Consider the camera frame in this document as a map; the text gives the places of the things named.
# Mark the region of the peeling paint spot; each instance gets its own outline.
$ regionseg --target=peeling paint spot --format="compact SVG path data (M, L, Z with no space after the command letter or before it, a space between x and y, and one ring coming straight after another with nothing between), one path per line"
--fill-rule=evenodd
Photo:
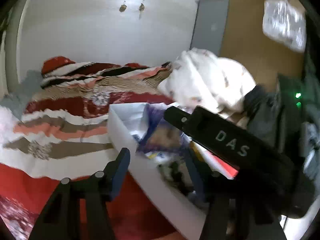
M139 11L143 11L144 10L144 5L143 5L143 3L141 3L141 5L140 5L140 7L139 7Z
M124 12L126 10L127 6L125 4L122 4L119 8L120 12Z

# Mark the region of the gray cloth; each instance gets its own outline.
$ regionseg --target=gray cloth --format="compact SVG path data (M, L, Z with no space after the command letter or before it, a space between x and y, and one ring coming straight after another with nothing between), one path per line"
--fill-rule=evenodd
M0 106L9 108L15 117L21 119L31 97L41 90L42 80L40 71L29 70L26 78L15 88L14 92L4 96L0 101Z

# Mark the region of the gray panel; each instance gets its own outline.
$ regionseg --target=gray panel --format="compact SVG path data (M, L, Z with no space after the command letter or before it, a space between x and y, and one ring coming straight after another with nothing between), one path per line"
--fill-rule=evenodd
M228 14L229 0L200 0L191 48L219 55Z

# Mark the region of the white cloth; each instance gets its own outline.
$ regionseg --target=white cloth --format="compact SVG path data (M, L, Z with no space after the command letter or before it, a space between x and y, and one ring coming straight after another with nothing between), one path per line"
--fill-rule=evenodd
M225 106L242 112L244 96L256 85L240 63L218 58L205 49L183 51L172 68L158 90L182 106L195 108L199 105L213 113Z

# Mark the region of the white wall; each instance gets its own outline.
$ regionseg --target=white wall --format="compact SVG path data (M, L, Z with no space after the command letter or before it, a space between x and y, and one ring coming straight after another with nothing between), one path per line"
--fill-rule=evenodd
M189 48L196 10L196 0L30 0L17 44L18 79L58 55L163 64Z

